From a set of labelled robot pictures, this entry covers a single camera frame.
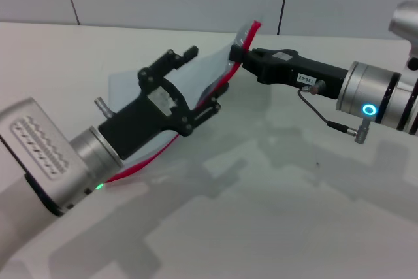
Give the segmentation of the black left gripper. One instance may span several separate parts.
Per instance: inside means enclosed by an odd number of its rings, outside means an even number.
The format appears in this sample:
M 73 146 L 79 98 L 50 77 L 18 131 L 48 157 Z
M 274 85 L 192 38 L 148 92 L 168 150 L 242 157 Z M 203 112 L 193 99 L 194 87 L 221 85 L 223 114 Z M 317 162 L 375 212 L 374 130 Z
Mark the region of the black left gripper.
M 220 111 L 218 99 L 229 89 L 229 84 L 216 88 L 192 110 L 180 90 L 164 78 L 198 53 L 196 46 L 182 55 L 170 49 L 150 66 L 139 70 L 138 78 L 132 71 L 110 75 L 109 100 L 119 110 L 98 130 L 120 158 L 130 158 L 166 131 L 190 136 L 195 128 Z

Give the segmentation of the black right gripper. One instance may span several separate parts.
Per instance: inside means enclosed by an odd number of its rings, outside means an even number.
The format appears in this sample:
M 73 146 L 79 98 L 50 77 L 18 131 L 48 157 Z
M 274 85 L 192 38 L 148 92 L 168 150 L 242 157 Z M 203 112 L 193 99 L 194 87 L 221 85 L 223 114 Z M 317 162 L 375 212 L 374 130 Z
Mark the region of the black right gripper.
M 296 50 L 267 50 L 256 48 L 246 53 L 242 46 L 234 44 L 229 60 L 242 63 L 242 67 L 254 74 L 257 81 L 266 84 L 285 84 L 295 88 L 318 84 L 319 94 L 337 99 L 348 71 L 333 65 L 302 57 Z

